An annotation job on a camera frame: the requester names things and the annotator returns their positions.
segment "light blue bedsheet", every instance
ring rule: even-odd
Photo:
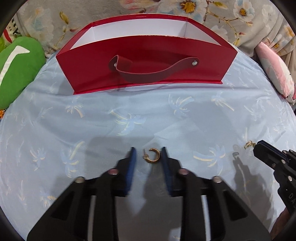
[[[138,150],[132,190],[117,203],[121,241],[180,235],[181,199],[168,197],[162,168],[142,159],[144,148],[166,146],[197,175],[221,175],[268,229],[283,210],[272,170],[243,146],[263,139],[295,150],[295,115],[243,53],[222,85],[72,93],[53,56],[0,123],[0,206],[25,239],[75,177],[100,176],[132,146]]]

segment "pillow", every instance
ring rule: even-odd
[[[259,43],[255,48],[262,67],[277,91],[290,104],[295,103],[295,85],[285,62],[266,44]]]
[[[6,109],[35,79],[45,62],[41,44],[29,37],[18,37],[0,52],[0,110]]]
[[[0,52],[10,45],[17,37],[21,36],[17,25],[12,19],[7,27],[4,29],[2,36],[0,36]]]

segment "fabric background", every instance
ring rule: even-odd
[[[221,175],[270,228],[284,209],[273,171],[249,140],[295,150],[296,118],[260,66],[239,52],[223,84],[167,84],[72,95],[52,56],[0,122],[0,206],[26,238],[77,176],[100,176],[137,153],[132,190],[118,199],[120,240],[178,240],[181,200],[168,197],[160,164],[142,150],[167,147],[195,174]]]
[[[4,29],[3,34],[0,36],[0,52],[10,45],[17,37],[20,36],[18,27],[12,19],[7,27]]]
[[[23,35],[36,38],[50,54],[90,22],[139,12],[193,18],[248,56],[263,39],[280,56],[295,47],[294,33],[269,0],[29,0],[15,21]]]

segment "green pillow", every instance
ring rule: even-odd
[[[41,44],[29,37],[18,37],[0,52],[0,110],[8,108],[45,62]]]

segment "floral fabric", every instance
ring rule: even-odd
[[[16,18],[21,32],[39,40],[50,55],[90,22],[144,12],[193,18],[248,56],[262,39],[280,56],[295,47],[293,31],[269,0],[29,0]]]

